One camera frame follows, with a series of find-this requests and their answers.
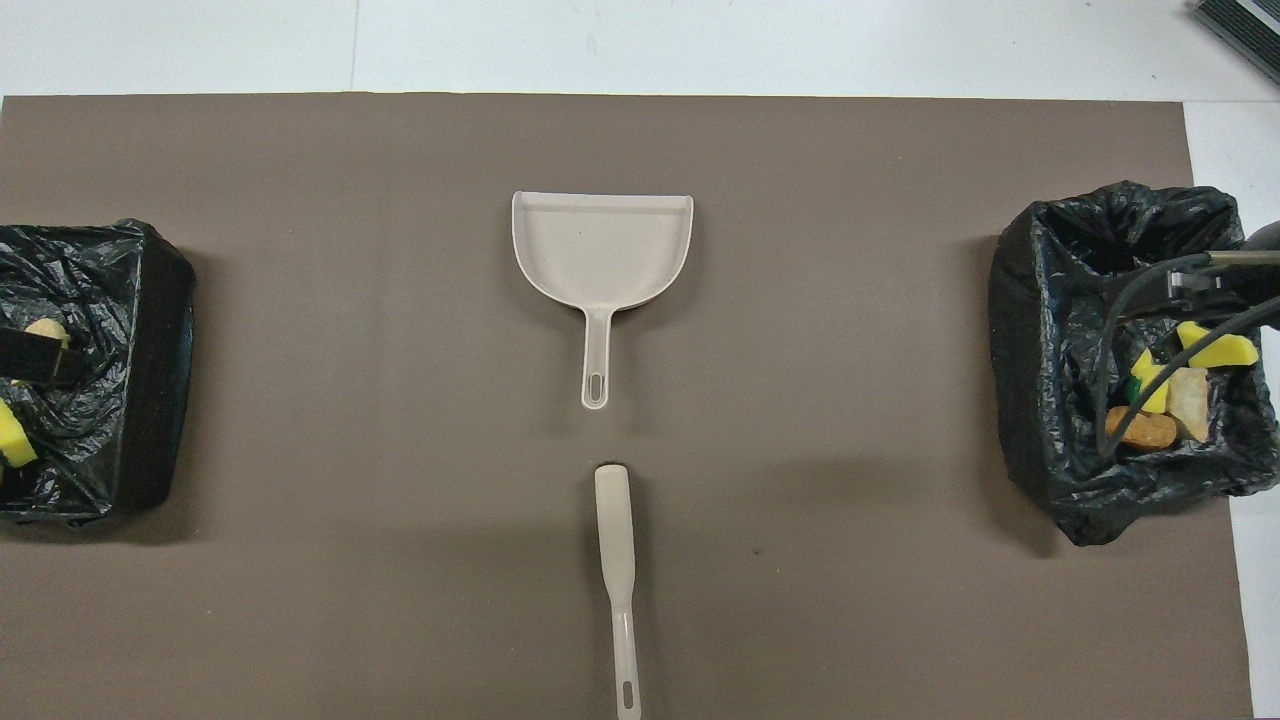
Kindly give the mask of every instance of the trash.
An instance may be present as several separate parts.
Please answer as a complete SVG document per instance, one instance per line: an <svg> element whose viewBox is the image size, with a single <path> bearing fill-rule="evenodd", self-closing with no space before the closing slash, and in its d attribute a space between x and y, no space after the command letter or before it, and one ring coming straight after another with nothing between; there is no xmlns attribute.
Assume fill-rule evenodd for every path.
<svg viewBox="0 0 1280 720"><path fill-rule="evenodd" d="M5 468L22 468L36 459L27 430L13 415L9 404L0 402L0 464Z"/></svg>
<svg viewBox="0 0 1280 720"><path fill-rule="evenodd" d="M52 318L41 318L27 325L27 329L22 332L38 334L41 337L51 337L61 342L63 347L70 347L72 336L67 334L67 328Z"/></svg>
<svg viewBox="0 0 1280 720"><path fill-rule="evenodd" d="M1033 202L1001 234L988 313L1005 465L1075 544L1107 543L1143 515L1251 495L1280 479L1262 364L1210 373L1207 442L1147 454L1121 447L1114 455L1096 442L1100 414L1126 404L1124 375L1139 355L1152 348L1172 359L1184 351L1178 320L1155 313L1120 324L1102 355L1108 288L1165 261L1185 269L1193 263L1184 256L1234 250L1243 241L1229 195L1133 182ZM1256 329L1238 332L1257 343ZM1096 377L1105 389L1101 405Z"/></svg>
<svg viewBox="0 0 1280 720"><path fill-rule="evenodd" d="M1208 334L1208 331L1196 323L1178 324L1178 338L1183 347L1190 347L1196 341ZM1258 361L1258 348L1249 338L1228 334L1215 340L1208 347L1197 352L1189 365L1192 368L1224 368L1228 365L1252 365Z"/></svg>
<svg viewBox="0 0 1280 720"><path fill-rule="evenodd" d="M1133 364L1133 370L1129 370L1129 384L1125 386L1125 400L1128 402L1137 402L1138 393L1147 389L1147 386L1156 379L1156 375L1164 370L1164 365L1156 365L1151 359L1151 350L1143 350L1142 355L1138 356L1138 361ZM1169 400L1169 383L1160 383L1155 391L1151 392L1151 397L1147 402L1142 404L1143 413L1164 413L1165 404Z"/></svg>
<svg viewBox="0 0 1280 720"><path fill-rule="evenodd" d="M1115 433L1129 407L1120 405L1107 411L1107 433ZM1164 450L1178 439L1178 423L1167 415L1143 410L1125 428L1120 442L1140 452Z"/></svg>
<svg viewBox="0 0 1280 720"><path fill-rule="evenodd" d="M1178 368L1169 378L1170 418L1178 434L1196 442L1208 442L1208 370Z"/></svg>
<svg viewBox="0 0 1280 720"><path fill-rule="evenodd" d="M0 382L38 456L5 468L0 519L79 524L168 497L187 405L193 287L191 264L138 220L0 225L0 366L17 379L17 370L51 363L45 374L27 373L38 375L31 382ZM50 323L65 329L69 351L60 337L19 329L52 331Z"/></svg>

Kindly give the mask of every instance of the white table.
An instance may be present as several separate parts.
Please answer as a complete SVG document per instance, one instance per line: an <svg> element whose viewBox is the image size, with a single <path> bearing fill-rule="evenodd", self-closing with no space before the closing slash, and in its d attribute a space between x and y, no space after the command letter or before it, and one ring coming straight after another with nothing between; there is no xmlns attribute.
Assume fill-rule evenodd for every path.
<svg viewBox="0 0 1280 720"><path fill-rule="evenodd" d="M1280 87L1179 0L448 5L0 0L0 96L357 90L1174 100L1185 104L1196 181L1239 199L1245 232L1280 219ZM1274 333L1265 341L1267 369L1280 378L1280 341ZM1280 716L1280 491L1231 500L1231 520L1254 714Z"/></svg>

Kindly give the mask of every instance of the brown mat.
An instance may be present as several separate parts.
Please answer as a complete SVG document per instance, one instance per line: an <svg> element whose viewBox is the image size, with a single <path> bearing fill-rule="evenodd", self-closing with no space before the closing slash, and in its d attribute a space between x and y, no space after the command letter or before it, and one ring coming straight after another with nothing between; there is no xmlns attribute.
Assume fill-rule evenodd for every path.
<svg viewBox="0 0 1280 720"><path fill-rule="evenodd" d="M18 97L0 178L0 222L142 218L201 282L169 503L0 534L4 716L611 717L605 460L648 717L1249 714L1226 502L1079 550L995 439L993 236L1189 184L1178 105ZM602 413L520 188L696 201Z"/></svg>

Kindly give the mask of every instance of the plastic bag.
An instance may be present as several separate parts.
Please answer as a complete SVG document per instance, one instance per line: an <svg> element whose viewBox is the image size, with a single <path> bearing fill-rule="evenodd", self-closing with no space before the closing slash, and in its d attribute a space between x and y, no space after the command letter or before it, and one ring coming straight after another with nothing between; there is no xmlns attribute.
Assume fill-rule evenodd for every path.
<svg viewBox="0 0 1280 720"><path fill-rule="evenodd" d="M1075 544L1111 542L1143 515L1210 496L1242 496L1280 479L1280 443L1262 364L1210 373L1210 439L1103 460L1089 378L1103 283L1156 261L1244 242L1235 200L1207 187L1133 182L1033 202L1000 237L988 313L1000 445L1010 479ZM1175 320L1124 324L1101 361L1110 387L1146 347L1171 355ZM1252 340L1258 342L1257 332ZM1110 398L1112 404L1117 397Z"/></svg>
<svg viewBox="0 0 1280 720"><path fill-rule="evenodd" d="M37 460L4 469L0 519L70 520L169 495L191 372L195 272L155 228L0 227L0 324L61 323L83 354L73 384L0 396Z"/></svg>

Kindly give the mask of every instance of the white dustpan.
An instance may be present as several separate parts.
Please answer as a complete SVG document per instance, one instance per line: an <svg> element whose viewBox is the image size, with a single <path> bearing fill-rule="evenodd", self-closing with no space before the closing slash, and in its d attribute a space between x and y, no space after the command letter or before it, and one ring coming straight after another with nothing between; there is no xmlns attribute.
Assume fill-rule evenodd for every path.
<svg viewBox="0 0 1280 720"><path fill-rule="evenodd" d="M687 195L517 192L511 199L516 261L543 295L586 315L582 405L609 401L613 314L653 300L689 254Z"/></svg>

